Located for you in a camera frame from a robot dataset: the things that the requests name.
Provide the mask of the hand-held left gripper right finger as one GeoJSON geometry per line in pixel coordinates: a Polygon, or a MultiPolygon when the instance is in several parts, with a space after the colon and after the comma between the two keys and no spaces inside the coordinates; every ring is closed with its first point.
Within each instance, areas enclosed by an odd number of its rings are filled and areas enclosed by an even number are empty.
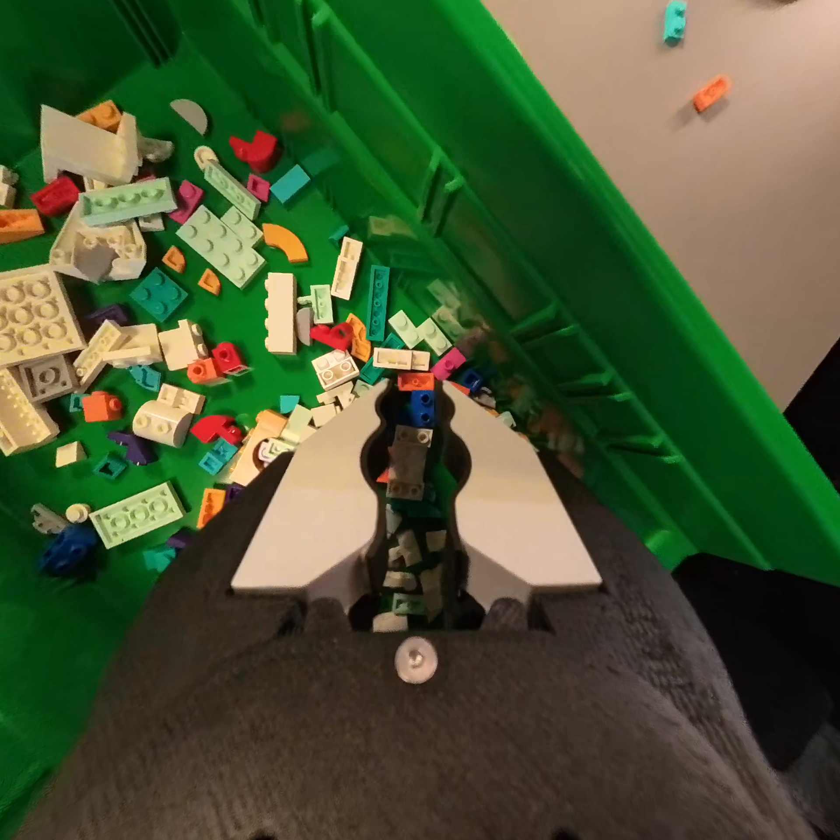
{"type": "Polygon", "coordinates": [[[602,577],[537,451],[449,382],[449,427],[469,457],[455,525],[478,603],[598,588],[602,577]]]}

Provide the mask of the pile of lego bricks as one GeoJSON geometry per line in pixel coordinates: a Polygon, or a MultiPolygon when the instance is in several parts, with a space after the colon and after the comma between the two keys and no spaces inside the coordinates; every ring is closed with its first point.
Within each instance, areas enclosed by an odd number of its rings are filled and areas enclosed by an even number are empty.
{"type": "MultiPolygon", "coordinates": [[[[203,344],[198,324],[181,320],[173,330],[158,332],[150,323],[123,325],[101,318],[98,329],[85,349],[82,335],[76,333],[74,311],[65,297],[61,277],[75,269],[69,263],[76,257],[90,257],[90,279],[110,275],[99,259],[126,256],[120,233],[138,233],[136,216],[146,211],[173,209],[175,202],[193,202],[195,208],[182,217],[177,236],[182,244],[208,263],[199,285],[217,275],[237,287],[245,287],[265,265],[256,250],[262,241],[281,250],[290,262],[308,262],[301,241],[284,227],[263,224],[258,231],[254,219],[259,202],[247,209],[253,196],[229,197],[225,213],[219,217],[205,205],[202,191],[184,182],[175,196],[168,179],[141,178],[136,183],[78,193],[70,178],[61,176],[45,194],[64,198],[74,195],[66,225],[56,238],[47,266],[35,266],[2,275],[2,451],[6,455],[29,451],[51,442],[59,433],[46,411],[46,403],[70,393],[75,407],[87,422],[115,422],[123,416],[118,397],[93,391],[101,369],[130,368],[144,372],[149,364],[163,361],[171,371],[183,370],[195,385],[220,385],[228,377],[239,376],[249,368],[238,355],[235,343],[219,343],[212,352],[203,344]]],[[[349,298],[356,269],[361,261],[362,244],[344,237],[332,285],[312,285],[307,296],[298,292],[292,273],[270,272],[265,277],[266,349],[275,355],[294,354],[297,341],[316,341],[329,352],[313,359],[318,377],[321,403],[312,409],[296,403],[278,411],[258,413],[247,434],[242,434],[237,418],[225,413],[203,413],[203,396],[164,383],[155,385],[154,399],[137,407],[131,429],[111,429],[108,439],[125,447],[124,459],[111,453],[98,462],[92,474],[116,478],[130,461],[144,465],[154,461],[146,445],[179,448],[188,434],[207,445],[199,466],[210,474],[214,485],[203,489],[197,509],[196,527],[204,528],[221,510],[241,498],[271,464],[291,457],[295,449],[331,417],[340,415],[353,400],[376,386],[375,380],[397,372],[397,406],[387,408],[388,466],[379,477],[386,481],[383,522],[377,522],[372,544],[388,541],[388,571],[374,577],[388,595],[388,611],[373,617],[373,629],[403,631],[411,622],[434,624],[443,609],[445,551],[463,550],[455,512],[449,515],[450,529],[426,529],[423,545],[417,544],[420,526],[444,523],[435,506],[434,485],[427,463],[433,432],[442,425],[438,396],[445,396],[443,384],[449,382],[477,404],[484,402],[484,381],[477,371],[465,368],[468,334],[460,342],[448,341],[448,328],[438,329],[428,319],[413,330],[405,313],[391,319],[395,333],[382,336],[386,315],[389,269],[373,266],[371,308],[366,316],[369,339],[365,342],[362,321],[355,314],[335,322],[333,303],[349,298]]]]}

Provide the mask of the orange lego brick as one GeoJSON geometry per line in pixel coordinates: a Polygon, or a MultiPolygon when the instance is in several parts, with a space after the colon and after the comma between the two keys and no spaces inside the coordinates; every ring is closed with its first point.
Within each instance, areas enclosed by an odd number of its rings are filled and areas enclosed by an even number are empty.
{"type": "Polygon", "coordinates": [[[731,87],[732,83],[727,76],[715,76],[694,94],[691,100],[694,110],[698,114],[709,110],[729,94],[731,87]]]}

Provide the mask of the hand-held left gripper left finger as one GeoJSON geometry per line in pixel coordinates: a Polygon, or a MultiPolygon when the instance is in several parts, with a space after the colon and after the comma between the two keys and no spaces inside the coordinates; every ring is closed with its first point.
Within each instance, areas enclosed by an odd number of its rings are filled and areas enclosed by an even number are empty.
{"type": "Polygon", "coordinates": [[[364,553],[376,536],[378,497],[363,472],[383,425],[380,381],[301,443],[231,581],[245,595],[358,601],[371,588],[364,553]]]}

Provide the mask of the green plastic bin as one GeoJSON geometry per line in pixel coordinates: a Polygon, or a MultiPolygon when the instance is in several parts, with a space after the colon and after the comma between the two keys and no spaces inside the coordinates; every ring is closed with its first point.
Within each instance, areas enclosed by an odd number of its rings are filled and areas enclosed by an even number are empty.
{"type": "Polygon", "coordinates": [[[115,422],[70,393],[49,443],[2,451],[2,838],[820,838],[769,766],[670,569],[699,555],[838,584],[838,495],[480,2],[2,2],[2,275],[47,266],[78,193],[166,178],[221,217],[290,230],[245,287],[136,216],[121,257],[61,277],[85,349],[101,318],[199,325],[248,372],[195,385],[105,366],[115,422]],[[602,584],[490,613],[452,583],[434,624],[233,592],[291,457],[204,527],[207,445],[92,474],[167,383],[247,434],[322,389],[329,347],[266,349],[265,277],[332,285],[369,339],[428,319],[537,451],[602,584]]]}

